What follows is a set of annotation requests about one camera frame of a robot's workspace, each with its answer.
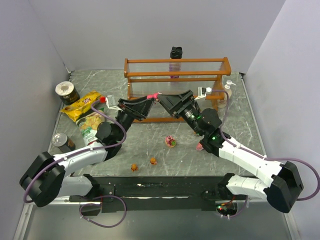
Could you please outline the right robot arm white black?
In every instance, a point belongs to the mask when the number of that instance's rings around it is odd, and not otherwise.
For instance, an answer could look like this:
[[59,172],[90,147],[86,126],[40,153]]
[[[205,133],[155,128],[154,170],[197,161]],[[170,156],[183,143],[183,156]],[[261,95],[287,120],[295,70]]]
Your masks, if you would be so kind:
[[282,213],[290,212],[304,188],[294,163],[268,161],[267,157],[224,133],[217,110],[201,110],[191,90],[177,95],[157,93],[155,98],[172,117],[183,118],[197,135],[203,137],[200,144],[206,152],[228,160],[254,176],[226,174],[222,188],[227,193],[260,198]]

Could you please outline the pink bear strawberry hat toy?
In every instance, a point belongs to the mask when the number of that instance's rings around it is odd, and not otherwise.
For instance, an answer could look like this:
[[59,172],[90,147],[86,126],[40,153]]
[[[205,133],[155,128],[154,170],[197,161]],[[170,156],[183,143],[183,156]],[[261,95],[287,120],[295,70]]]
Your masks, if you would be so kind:
[[159,98],[158,98],[158,95],[160,95],[161,93],[159,92],[156,92],[156,93],[153,93],[153,94],[149,94],[147,95],[146,99],[147,100],[153,100],[155,102],[159,102]]

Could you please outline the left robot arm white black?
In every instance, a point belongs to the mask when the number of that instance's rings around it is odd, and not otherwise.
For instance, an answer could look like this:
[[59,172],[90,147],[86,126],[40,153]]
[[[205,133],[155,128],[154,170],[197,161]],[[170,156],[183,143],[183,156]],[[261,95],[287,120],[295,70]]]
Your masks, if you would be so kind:
[[88,165],[113,158],[125,142],[133,121],[144,120],[154,101],[152,95],[134,100],[119,99],[119,110],[115,119],[92,106],[95,113],[107,119],[98,125],[95,135],[97,140],[63,154],[51,155],[47,151],[40,153],[19,181],[24,189],[24,203],[35,203],[38,207],[44,207],[55,198],[67,195],[68,192],[62,189],[67,185],[71,185],[72,189],[76,186],[70,174]]

